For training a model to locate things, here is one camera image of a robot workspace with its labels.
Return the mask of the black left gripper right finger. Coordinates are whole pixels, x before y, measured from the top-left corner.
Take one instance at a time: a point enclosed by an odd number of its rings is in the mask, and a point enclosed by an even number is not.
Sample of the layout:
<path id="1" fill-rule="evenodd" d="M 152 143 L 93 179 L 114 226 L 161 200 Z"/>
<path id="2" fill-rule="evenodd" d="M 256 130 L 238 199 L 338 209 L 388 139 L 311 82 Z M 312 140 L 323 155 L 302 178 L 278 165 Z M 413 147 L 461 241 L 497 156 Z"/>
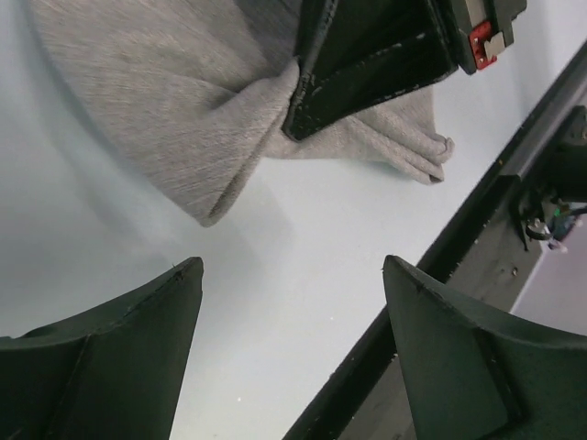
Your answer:
<path id="1" fill-rule="evenodd" d="M 417 438 L 585 438 L 585 336 L 498 310 L 396 256 L 383 282 Z"/>

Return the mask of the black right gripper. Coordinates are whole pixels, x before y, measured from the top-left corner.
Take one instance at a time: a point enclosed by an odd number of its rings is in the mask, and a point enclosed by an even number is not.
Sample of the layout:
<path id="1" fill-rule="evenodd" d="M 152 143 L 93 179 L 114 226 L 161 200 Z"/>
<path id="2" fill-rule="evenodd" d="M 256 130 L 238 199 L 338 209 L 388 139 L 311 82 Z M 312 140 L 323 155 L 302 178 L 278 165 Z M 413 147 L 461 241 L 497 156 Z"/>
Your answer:
<path id="1" fill-rule="evenodd" d="M 473 75 L 495 63 L 525 10 L 526 0 L 452 1 L 460 67 Z M 300 75 L 282 125 L 294 141 L 458 68 L 435 1 L 304 1 L 294 56 Z"/>

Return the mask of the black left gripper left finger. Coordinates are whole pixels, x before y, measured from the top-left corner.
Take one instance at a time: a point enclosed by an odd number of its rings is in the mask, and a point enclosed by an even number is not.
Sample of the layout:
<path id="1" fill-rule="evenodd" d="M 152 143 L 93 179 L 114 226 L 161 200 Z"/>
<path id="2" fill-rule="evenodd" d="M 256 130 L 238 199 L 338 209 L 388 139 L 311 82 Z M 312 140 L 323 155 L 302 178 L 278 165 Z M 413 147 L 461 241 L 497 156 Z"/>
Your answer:
<path id="1" fill-rule="evenodd" d="M 188 258 L 83 313 L 1 339 L 4 439 L 167 439 L 203 292 Z"/>

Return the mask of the grey cloth napkin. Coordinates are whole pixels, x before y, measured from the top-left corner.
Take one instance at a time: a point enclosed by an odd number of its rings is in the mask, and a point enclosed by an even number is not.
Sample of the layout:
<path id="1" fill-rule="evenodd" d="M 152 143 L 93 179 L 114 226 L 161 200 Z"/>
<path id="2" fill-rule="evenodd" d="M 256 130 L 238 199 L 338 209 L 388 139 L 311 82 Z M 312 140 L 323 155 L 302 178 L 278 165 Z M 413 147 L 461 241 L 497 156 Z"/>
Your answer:
<path id="1" fill-rule="evenodd" d="M 389 164 L 441 182 L 451 139 L 424 89 L 294 142 L 297 1 L 32 1 L 39 40 L 97 128 L 202 226 L 264 157 Z"/>

